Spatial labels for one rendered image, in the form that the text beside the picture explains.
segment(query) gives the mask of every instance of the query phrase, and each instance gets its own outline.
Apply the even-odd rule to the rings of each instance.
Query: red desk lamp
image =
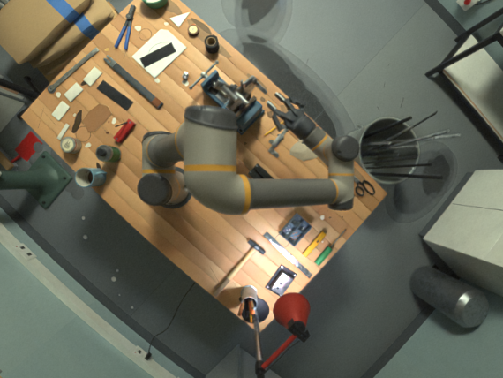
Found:
[[[247,305],[252,307],[251,315],[255,328],[255,342],[257,348],[257,365],[255,366],[255,373],[258,378],[264,378],[266,370],[297,338],[302,342],[305,342],[305,340],[309,338],[310,335],[306,329],[306,324],[311,306],[304,295],[297,293],[284,294],[276,301],[273,309],[274,318],[284,328],[290,331],[292,335],[271,355],[271,357],[263,362],[262,350],[260,348],[259,317],[257,316],[257,292],[255,290],[254,293],[251,293],[251,290],[255,290],[255,288],[253,286],[245,286],[242,290],[241,299],[242,301],[248,300]]]

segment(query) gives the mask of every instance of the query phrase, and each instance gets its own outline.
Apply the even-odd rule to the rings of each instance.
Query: black cable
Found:
[[[158,337],[159,335],[162,335],[164,332],[166,332],[169,329],[169,326],[171,326],[171,324],[175,320],[176,314],[178,313],[178,310],[180,309],[180,306],[182,305],[182,303],[184,303],[185,297],[187,296],[187,294],[189,294],[189,291],[192,290],[192,288],[194,287],[195,284],[196,283],[194,282],[191,285],[191,287],[189,288],[189,290],[184,294],[184,297],[182,298],[182,300],[178,304],[178,307],[176,308],[175,313],[173,314],[173,317],[171,318],[171,321],[168,324],[168,327],[166,327],[162,332],[159,332],[157,335],[155,335],[154,337],[152,337],[152,341],[148,345],[148,350],[146,351],[145,359],[149,360],[152,357],[152,353],[150,352],[150,349],[152,348],[152,343],[154,342],[154,340],[155,340],[156,337]]]
[[[271,367],[273,367],[273,365],[274,365],[276,362],[278,362],[280,359],[282,359],[282,357],[283,357],[285,354],[287,354],[287,352],[288,352],[290,349],[292,349],[295,345],[297,345],[299,342],[300,342],[300,340],[299,340],[299,339],[296,339],[296,341],[295,341],[293,344],[291,344],[291,345],[290,345],[287,349],[285,349],[285,350],[283,351],[283,353],[282,353],[282,354],[280,354],[280,357],[278,357],[277,359],[275,359],[275,360],[273,361],[273,363],[272,363],[271,365],[269,365],[269,367],[266,369],[265,373],[267,373],[267,372],[271,369]]]

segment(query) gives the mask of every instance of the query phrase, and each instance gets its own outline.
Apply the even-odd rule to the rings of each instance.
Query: green screwdriver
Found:
[[[337,240],[339,240],[339,238],[344,235],[344,232],[346,232],[347,229],[344,229],[343,232],[341,232],[341,234],[337,237],[336,240],[334,240],[334,242],[332,243],[332,245],[328,246],[327,248],[325,248],[323,250],[323,252],[321,253],[320,256],[318,256],[318,259],[316,259],[315,263],[316,265],[321,265],[321,263],[323,262],[323,260],[332,252],[332,249],[334,248],[335,246],[335,243],[337,243]]]

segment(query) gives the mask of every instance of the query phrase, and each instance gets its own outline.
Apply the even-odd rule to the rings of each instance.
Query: white triangle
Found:
[[[173,24],[180,27],[184,23],[185,19],[189,16],[189,14],[191,14],[189,11],[184,14],[179,14],[178,16],[172,17],[171,21],[173,21]]]

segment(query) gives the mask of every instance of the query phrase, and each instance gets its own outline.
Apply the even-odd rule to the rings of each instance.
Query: wooden hammer handle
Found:
[[[241,259],[240,262],[237,263],[237,265],[229,272],[227,275],[227,279],[231,280],[237,272],[243,267],[243,265],[253,256],[253,253],[255,252],[255,248],[251,248],[250,251],[246,253],[246,255]]]

